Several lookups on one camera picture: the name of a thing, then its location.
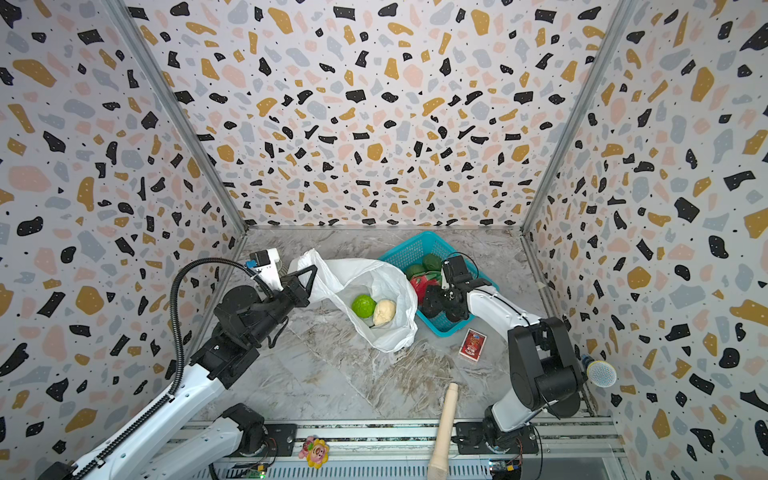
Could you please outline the red dragon fruit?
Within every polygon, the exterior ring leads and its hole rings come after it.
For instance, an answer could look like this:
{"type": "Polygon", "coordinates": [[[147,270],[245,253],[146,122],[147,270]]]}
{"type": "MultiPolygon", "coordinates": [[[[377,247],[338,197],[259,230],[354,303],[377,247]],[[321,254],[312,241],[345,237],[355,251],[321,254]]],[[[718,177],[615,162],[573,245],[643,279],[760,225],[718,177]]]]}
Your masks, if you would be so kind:
{"type": "Polygon", "coordinates": [[[437,272],[425,272],[424,275],[414,277],[409,280],[413,290],[416,293],[417,302],[419,305],[422,304],[426,296],[427,288],[429,286],[440,286],[441,281],[441,274],[437,272]]]}

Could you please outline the white plastic bag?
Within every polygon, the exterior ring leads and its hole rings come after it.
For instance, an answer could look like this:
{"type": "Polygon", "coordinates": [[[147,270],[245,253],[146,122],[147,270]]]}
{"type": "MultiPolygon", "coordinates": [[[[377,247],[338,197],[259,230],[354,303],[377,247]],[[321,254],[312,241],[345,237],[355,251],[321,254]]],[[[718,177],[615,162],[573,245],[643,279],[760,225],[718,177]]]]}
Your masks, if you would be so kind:
{"type": "Polygon", "coordinates": [[[325,260],[314,249],[291,261],[288,271],[316,272],[310,303],[329,301],[371,347],[394,353],[412,345],[417,294],[397,267],[373,259],[325,260]]]}

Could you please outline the cream white fruit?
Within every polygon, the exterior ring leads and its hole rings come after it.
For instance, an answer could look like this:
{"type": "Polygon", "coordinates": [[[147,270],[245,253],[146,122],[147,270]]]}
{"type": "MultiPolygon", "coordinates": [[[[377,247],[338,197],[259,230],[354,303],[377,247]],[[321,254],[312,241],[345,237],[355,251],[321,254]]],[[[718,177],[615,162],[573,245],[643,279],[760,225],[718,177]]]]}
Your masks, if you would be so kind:
{"type": "Polygon", "coordinates": [[[397,305],[393,300],[384,299],[379,301],[373,313],[373,325],[375,327],[390,323],[397,313],[397,305]]]}

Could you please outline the light green round fruit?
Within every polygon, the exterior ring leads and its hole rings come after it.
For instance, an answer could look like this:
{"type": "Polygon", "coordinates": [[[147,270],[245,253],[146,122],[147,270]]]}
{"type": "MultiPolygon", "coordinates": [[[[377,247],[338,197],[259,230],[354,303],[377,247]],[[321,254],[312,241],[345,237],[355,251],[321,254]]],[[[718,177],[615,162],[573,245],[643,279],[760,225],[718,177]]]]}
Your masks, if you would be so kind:
{"type": "Polygon", "coordinates": [[[377,302],[367,294],[358,295],[351,303],[351,310],[361,319],[371,318],[374,315],[377,302]]]}

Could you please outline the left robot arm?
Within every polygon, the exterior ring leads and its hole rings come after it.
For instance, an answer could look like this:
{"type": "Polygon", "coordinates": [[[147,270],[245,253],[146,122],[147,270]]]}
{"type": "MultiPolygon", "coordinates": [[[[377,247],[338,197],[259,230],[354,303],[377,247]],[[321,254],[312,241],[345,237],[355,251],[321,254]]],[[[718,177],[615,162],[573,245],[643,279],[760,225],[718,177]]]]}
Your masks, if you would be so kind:
{"type": "Polygon", "coordinates": [[[249,286],[231,290],[218,307],[213,335],[186,358],[180,336],[178,299],[181,280],[174,279],[171,326],[177,368],[171,385],[118,432],[72,463],[55,462],[44,479],[187,479],[231,454],[278,457],[292,445],[270,437],[262,415],[244,404],[219,418],[184,443],[165,445],[203,407],[234,385],[259,358],[275,346],[289,314],[310,303],[317,275],[314,265],[280,278],[270,288],[259,274],[240,265],[266,298],[249,286]]]}

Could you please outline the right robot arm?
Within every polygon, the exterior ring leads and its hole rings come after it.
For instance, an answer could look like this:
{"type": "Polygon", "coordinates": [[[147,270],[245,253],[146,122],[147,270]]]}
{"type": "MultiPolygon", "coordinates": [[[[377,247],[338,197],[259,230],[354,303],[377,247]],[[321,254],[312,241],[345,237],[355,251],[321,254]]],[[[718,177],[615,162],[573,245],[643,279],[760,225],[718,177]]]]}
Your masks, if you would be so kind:
{"type": "Polygon", "coordinates": [[[480,280],[427,287],[422,312],[450,320],[478,317],[507,342],[511,388],[486,409],[482,421],[482,441],[490,449],[506,451],[522,443],[543,411],[557,418],[580,411],[583,375],[561,319],[531,314],[480,280]]]}

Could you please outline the dark green avocado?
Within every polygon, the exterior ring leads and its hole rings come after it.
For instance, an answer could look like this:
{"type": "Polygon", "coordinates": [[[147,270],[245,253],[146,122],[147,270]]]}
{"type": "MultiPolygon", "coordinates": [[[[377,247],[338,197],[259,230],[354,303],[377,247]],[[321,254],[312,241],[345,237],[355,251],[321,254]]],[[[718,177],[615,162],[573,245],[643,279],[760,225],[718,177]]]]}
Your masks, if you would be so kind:
{"type": "Polygon", "coordinates": [[[426,254],[422,259],[422,266],[427,272],[440,272],[442,268],[442,259],[435,254],[426,254]]]}

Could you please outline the teal plastic basket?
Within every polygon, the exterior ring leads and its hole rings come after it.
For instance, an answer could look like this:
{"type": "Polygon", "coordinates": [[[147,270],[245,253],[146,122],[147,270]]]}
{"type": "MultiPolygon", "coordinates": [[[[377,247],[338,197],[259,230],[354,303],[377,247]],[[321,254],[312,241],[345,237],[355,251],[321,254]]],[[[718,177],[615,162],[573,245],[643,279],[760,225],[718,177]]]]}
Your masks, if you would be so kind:
{"type": "Polygon", "coordinates": [[[441,264],[454,256],[464,257],[473,278],[482,278],[496,287],[496,283],[482,273],[468,255],[458,252],[433,232],[423,232],[406,240],[383,254],[380,260],[397,267],[406,275],[415,289],[418,305],[422,306],[426,287],[441,284],[441,264]]]}

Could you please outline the red card box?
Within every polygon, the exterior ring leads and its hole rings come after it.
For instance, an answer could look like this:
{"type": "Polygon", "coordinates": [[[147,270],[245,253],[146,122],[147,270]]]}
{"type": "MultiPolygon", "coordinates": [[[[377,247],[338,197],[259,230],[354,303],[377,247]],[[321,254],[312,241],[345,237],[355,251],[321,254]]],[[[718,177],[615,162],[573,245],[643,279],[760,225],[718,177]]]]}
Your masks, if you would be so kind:
{"type": "Polygon", "coordinates": [[[459,355],[467,360],[478,362],[482,355],[486,340],[487,336],[485,334],[474,329],[469,329],[460,346],[459,355]]]}

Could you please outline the beige wooden rolling pin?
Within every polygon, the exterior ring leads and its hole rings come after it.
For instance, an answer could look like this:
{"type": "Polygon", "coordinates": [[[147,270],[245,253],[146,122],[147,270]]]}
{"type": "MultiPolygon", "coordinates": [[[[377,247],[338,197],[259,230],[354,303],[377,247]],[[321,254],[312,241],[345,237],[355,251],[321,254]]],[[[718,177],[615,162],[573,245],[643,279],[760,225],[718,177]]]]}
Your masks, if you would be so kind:
{"type": "Polygon", "coordinates": [[[459,386],[456,383],[450,383],[445,393],[434,449],[427,468],[428,480],[446,480],[448,477],[449,452],[458,396],[459,386]]]}

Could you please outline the pink yellow flower toy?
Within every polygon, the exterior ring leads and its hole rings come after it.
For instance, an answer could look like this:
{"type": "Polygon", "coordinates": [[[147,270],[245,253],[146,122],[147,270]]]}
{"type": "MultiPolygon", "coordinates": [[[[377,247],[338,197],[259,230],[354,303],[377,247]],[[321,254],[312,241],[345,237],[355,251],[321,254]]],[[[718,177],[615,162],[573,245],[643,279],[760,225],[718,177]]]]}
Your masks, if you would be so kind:
{"type": "Polygon", "coordinates": [[[299,458],[309,467],[320,469],[329,459],[329,446],[324,439],[308,436],[299,452],[299,458]]]}

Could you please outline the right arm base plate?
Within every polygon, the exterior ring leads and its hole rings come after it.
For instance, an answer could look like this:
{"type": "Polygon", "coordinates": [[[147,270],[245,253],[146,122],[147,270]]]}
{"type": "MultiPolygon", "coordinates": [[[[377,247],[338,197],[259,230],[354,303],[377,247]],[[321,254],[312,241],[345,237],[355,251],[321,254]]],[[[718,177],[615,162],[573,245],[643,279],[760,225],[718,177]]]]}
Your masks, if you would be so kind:
{"type": "Polygon", "coordinates": [[[488,422],[457,422],[451,440],[462,455],[537,454],[539,443],[531,425],[501,432],[488,422]]]}

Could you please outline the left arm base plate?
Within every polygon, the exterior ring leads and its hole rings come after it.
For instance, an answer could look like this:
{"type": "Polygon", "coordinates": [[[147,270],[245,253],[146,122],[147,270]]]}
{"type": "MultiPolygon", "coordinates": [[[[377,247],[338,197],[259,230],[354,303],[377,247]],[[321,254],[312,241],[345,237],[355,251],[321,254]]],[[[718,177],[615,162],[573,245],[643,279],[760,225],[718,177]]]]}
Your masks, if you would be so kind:
{"type": "Polygon", "coordinates": [[[293,454],[296,424],[258,424],[245,430],[236,452],[256,459],[290,457],[293,454]]]}

